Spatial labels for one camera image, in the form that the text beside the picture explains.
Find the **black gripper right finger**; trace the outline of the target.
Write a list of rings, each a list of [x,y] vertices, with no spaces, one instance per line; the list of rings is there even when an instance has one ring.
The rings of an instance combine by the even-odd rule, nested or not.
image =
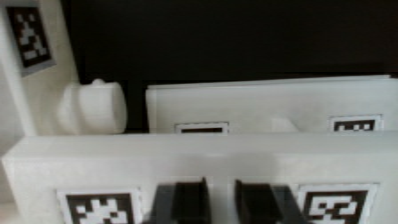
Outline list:
[[[309,224],[286,185],[235,181],[240,224]]]

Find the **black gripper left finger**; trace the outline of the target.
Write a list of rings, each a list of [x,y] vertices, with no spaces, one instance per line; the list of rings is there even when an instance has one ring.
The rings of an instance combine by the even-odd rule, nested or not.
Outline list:
[[[153,207],[142,224],[212,224],[206,179],[157,187]]]

